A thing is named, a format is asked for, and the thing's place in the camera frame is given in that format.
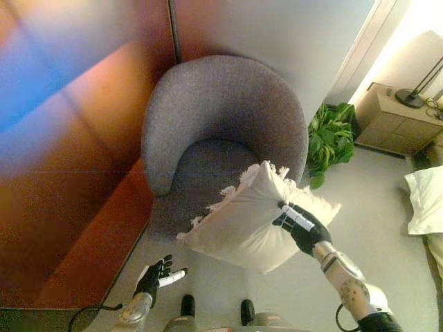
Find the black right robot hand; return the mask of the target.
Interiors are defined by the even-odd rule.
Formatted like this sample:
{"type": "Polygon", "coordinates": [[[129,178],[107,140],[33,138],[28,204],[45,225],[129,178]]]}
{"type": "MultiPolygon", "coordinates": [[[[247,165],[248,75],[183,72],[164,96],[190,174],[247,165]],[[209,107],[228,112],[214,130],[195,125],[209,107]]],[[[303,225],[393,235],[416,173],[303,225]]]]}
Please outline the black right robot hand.
{"type": "Polygon", "coordinates": [[[332,243],[328,229],[309,211],[284,201],[279,201],[278,207],[281,215],[272,224],[287,231],[303,253],[314,256],[317,243],[332,243]]]}

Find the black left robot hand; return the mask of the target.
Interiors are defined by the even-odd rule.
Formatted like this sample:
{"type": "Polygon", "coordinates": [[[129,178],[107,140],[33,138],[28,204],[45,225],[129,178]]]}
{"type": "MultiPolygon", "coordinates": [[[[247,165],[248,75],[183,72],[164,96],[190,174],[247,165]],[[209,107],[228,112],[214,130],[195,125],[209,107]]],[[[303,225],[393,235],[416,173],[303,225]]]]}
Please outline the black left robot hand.
{"type": "Polygon", "coordinates": [[[154,265],[145,266],[139,277],[133,296],[139,293],[148,294],[152,298],[151,307],[155,305],[156,294],[159,288],[169,286],[188,274],[187,268],[171,272],[172,255],[167,255],[154,265]]]}

